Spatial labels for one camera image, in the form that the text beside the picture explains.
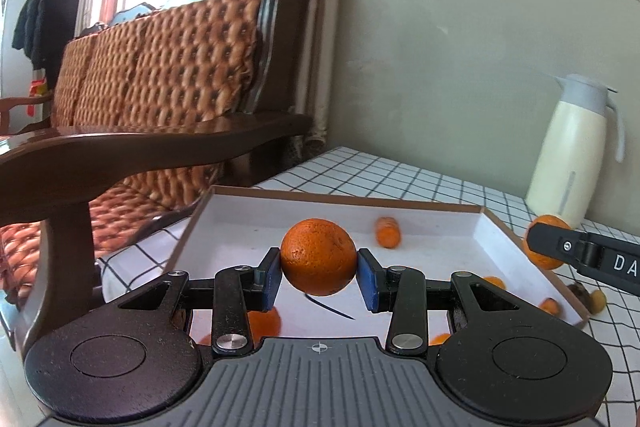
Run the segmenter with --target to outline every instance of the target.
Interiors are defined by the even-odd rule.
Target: orange
[[[542,268],[543,270],[555,270],[556,268],[561,267],[564,263],[562,261],[558,261],[558,259],[552,259],[546,255],[529,250],[529,246],[527,245],[527,234],[531,227],[536,223],[545,223],[546,225],[552,225],[553,227],[560,227],[567,230],[571,230],[571,227],[559,217],[552,216],[551,214],[545,214],[544,216],[537,217],[531,221],[529,228],[527,228],[527,232],[524,234],[522,249],[524,250],[524,253],[527,254],[527,257],[529,257],[529,260],[538,268]]]
[[[436,335],[429,341],[429,345],[439,346],[440,344],[444,344],[444,341],[446,341],[450,336],[451,333],[441,333],[439,335]]]
[[[254,344],[260,342],[263,337],[277,337],[280,334],[282,320],[275,306],[268,312],[248,312],[247,314]]]
[[[495,284],[498,288],[502,288],[503,290],[507,289],[506,284],[499,277],[495,277],[494,275],[490,275],[488,277],[482,277],[485,281],[490,282],[491,284]]]
[[[556,301],[555,299],[552,299],[551,297],[543,300],[540,306],[538,306],[538,308],[553,315],[554,317],[559,317],[562,312],[558,301]]]
[[[356,273],[356,247],[335,223],[305,219],[289,229],[280,246],[282,272],[294,288],[319,297],[347,286]]]
[[[400,226],[393,217],[379,217],[376,221],[376,241],[383,248],[395,248],[402,239]]]

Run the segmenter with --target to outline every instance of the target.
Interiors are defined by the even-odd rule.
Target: black marker line
[[[306,293],[305,293],[305,297],[307,299],[309,299],[311,302],[313,302],[314,304],[317,304],[321,308],[324,308],[325,310],[329,310],[331,312],[337,313],[338,315],[340,315],[341,317],[345,317],[346,319],[351,319],[352,321],[355,320],[353,317],[350,317],[346,313],[339,312],[338,310],[334,310],[333,308],[327,306],[326,304],[322,304],[322,302],[320,302],[320,301],[316,301],[313,297],[311,297],[310,295],[308,295]]]

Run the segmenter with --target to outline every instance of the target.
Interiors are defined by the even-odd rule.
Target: crosshair symbol
[[[324,353],[327,349],[330,348],[326,344],[318,342],[317,344],[311,346],[311,349],[313,349],[319,355],[320,353]]]

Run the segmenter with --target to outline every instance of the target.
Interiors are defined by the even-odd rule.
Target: blue gripper pad
[[[257,269],[257,277],[262,281],[262,311],[267,312],[273,308],[273,303],[278,295],[280,282],[282,281],[282,269],[280,268],[280,249],[271,248]]]
[[[375,260],[372,253],[366,248],[358,250],[358,269],[356,271],[356,280],[360,287],[360,293],[367,307],[367,310],[377,313],[380,305],[380,271],[382,271],[383,280],[386,279],[385,270]]]

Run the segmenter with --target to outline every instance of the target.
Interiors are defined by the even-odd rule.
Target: wooden sofa frame
[[[162,8],[193,1],[168,0]],[[174,128],[45,128],[42,122],[0,139],[0,226],[42,221],[30,296],[19,311],[4,299],[0,303],[0,320],[21,357],[38,338],[95,307],[89,201],[139,172],[227,160],[244,184],[257,182],[274,173],[263,168],[273,164],[264,161],[273,160],[269,147],[309,130],[310,117],[290,112],[307,4],[262,0],[254,81],[235,113]],[[141,13],[128,11],[129,17],[118,14],[112,24]],[[9,107],[50,99],[0,100],[2,121],[8,121]]]

